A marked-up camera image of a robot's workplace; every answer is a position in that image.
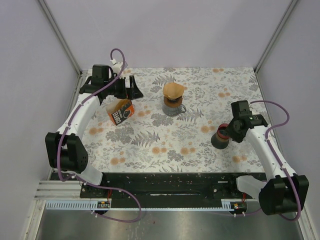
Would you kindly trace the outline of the red and grey cup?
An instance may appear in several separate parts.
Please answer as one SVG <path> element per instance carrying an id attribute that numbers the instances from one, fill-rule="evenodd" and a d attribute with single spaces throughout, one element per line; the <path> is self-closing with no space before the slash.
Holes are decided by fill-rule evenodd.
<path id="1" fill-rule="evenodd" d="M 227 135 L 226 129 L 228 127 L 227 123 L 219 125 L 215 134 L 211 137 L 211 144 L 218 150 L 225 149 L 230 142 L 230 137 Z"/>

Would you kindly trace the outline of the orange coffee filter box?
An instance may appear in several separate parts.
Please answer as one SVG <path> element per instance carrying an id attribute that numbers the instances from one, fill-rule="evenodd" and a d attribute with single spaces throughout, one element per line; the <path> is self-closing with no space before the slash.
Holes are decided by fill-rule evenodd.
<path id="1" fill-rule="evenodd" d="M 135 113 L 133 103 L 129 99 L 115 99 L 105 107 L 105 110 L 110 120 L 116 126 L 126 121 Z"/>

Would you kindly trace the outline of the brown paper coffee filter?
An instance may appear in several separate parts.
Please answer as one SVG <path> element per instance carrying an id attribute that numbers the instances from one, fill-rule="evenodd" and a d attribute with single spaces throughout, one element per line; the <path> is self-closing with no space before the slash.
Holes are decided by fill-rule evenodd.
<path id="1" fill-rule="evenodd" d="M 184 90 L 184 86 L 175 82 L 169 82 L 163 87 L 163 95 L 169 100 L 175 100 L 183 95 Z"/>

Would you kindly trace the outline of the glass coffee server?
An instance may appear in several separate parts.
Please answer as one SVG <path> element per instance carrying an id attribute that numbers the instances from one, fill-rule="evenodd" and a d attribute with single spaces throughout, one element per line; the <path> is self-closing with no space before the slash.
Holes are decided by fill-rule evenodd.
<path id="1" fill-rule="evenodd" d="M 187 108 L 181 102 L 165 102 L 162 106 L 162 111 L 169 117 L 175 117 L 179 114 L 184 114 L 187 111 Z"/>

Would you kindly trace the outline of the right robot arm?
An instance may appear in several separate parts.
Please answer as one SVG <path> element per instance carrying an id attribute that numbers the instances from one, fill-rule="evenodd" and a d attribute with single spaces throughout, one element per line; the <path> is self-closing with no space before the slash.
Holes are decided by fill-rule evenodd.
<path id="1" fill-rule="evenodd" d="M 226 127 L 226 135 L 241 143 L 247 140 L 253 147 L 265 172 L 266 181 L 251 175 L 239 176 L 228 184 L 228 194 L 239 198 L 244 193 L 256 199 L 264 214 L 280 215 L 296 213 L 298 220 L 304 208 L 309 181 L 298 175 L 285 160 L 277 145 L 269 137 L 273 126 L 268 125 L 261 114 L 253 114 L 248 101 L 231 103 L 232 120 Z"/>

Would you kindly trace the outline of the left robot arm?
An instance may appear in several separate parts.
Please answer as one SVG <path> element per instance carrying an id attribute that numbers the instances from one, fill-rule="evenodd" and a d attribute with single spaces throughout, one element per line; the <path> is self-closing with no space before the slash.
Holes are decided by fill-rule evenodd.
<path id="1" fill-rule="evenodd" d="M 82 138 L 91 117 L 108 96 L 116 98 L 111 103 L 108 114 L 114 125 L 119 125 L 131 117 L 135 110 L 132 100 L 143 98 L 135 77 L 129 76 L 129 85 L 122 76 L 127 64 L 112 61 L 112 65 L 96 64 L 92 75 L 79 90 L 76 104 L 65 123 L 56 131 L 45 136 L 49 165 L 62 173 L 67 172 L 84 183 L 90 183 L 91 192 L 98 198 L 107 195 L 109 186 L 103 182 L 103 173 L 93 167 Z"/>

